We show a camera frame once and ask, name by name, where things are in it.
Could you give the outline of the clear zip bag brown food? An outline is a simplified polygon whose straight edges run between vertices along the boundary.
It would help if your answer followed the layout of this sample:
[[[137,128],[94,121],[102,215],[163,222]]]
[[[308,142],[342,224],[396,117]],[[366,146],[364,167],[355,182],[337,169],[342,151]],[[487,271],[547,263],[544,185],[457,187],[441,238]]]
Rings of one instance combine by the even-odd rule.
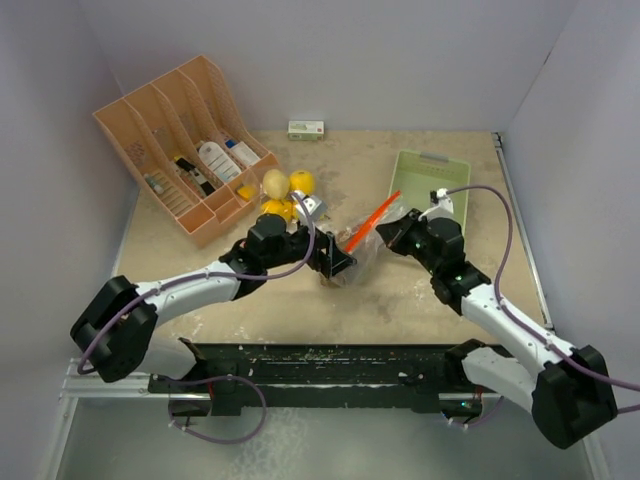
[[[354,236],[346,243],[338,243],[341,249],[357,260],[357,265],[346,269],[330,279],[319,276],[324,287],[345,288],[361,283],[371,270],[384,241],[376,232],[376,226],[385,221],[395,221],[405,211],[401,201],[401,191],[396,190],[368,217],[360,219],[351,228]]]

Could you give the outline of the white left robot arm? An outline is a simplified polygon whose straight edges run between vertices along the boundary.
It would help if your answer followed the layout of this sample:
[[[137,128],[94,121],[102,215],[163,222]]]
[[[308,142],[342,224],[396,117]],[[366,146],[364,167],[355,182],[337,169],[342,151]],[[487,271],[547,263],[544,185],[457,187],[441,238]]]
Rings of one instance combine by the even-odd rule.
[[[356,265],[330,232],[301,224],[290,232],[278,215],[258,217],[245,238],[211,264],[164,280],[134,284],[108,280],[70,331],[82,352],[81,375],[97,373],[107,383],[134,372],[171,378],[184,392],[202,387],[206,369],[193,344],[154,339],[161,325],[202,307],[241,299],[268,281],[274,268],[307,266],[330,279]]]

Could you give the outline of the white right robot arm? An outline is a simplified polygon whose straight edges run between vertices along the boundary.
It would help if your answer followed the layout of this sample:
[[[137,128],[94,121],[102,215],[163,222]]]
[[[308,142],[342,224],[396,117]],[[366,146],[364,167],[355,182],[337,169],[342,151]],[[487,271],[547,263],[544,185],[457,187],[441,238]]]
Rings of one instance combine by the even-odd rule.
[[[376,231],[391,251],[414,258],[429,272],[442,304],[508,352],[502,356],[476,341],[460,345],[444,369],[452,389],[479,385],[494,391],[528,412],[543,436],[561,449],[617,417],[604,357],[591,346],[576,348],[560,339],[497,294],[490,278],[467,260],[456,221],[426,219],[412,210]]]

